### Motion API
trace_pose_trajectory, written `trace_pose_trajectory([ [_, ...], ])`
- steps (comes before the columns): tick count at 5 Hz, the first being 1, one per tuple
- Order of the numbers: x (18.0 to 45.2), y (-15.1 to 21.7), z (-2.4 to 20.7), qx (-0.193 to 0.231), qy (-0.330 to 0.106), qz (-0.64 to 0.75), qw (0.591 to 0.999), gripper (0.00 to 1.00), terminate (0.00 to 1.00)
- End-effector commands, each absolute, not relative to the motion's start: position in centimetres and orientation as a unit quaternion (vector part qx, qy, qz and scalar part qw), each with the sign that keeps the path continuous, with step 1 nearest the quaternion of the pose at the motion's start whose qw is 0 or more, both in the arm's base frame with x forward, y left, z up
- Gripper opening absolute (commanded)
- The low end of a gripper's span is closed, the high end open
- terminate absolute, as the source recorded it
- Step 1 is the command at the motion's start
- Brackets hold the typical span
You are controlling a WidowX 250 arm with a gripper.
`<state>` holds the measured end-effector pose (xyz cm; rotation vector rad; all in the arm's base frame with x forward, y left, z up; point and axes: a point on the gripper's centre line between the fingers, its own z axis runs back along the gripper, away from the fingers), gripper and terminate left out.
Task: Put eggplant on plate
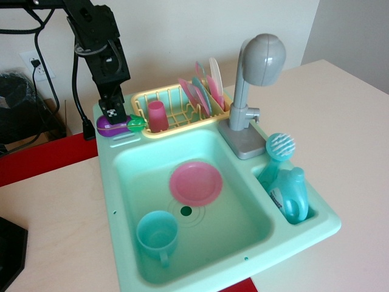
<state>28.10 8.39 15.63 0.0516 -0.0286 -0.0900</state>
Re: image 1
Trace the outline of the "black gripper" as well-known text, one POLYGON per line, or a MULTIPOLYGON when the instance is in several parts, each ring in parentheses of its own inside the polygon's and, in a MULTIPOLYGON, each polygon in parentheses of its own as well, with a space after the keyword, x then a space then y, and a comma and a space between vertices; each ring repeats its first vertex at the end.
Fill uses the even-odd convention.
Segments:
POLYGON ((98 105, 111 125, 126 121, 120 85, 130 79, 122 44, 119 39, 108 40, 107 45, 83 57, 97 86, 98 105))

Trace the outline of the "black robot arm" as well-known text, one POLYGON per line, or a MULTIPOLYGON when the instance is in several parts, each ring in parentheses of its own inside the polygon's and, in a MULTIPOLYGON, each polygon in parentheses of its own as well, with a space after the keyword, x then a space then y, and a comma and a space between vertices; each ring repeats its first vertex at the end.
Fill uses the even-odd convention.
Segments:
POLYGON ((119 29, 106 5, 91 1, 1 1, 2 9, 62 9, 75 36, 75 53, 84 58, 95 82, 98 105, 111 125, 127 120, 120 85, 130 79, 119 29))

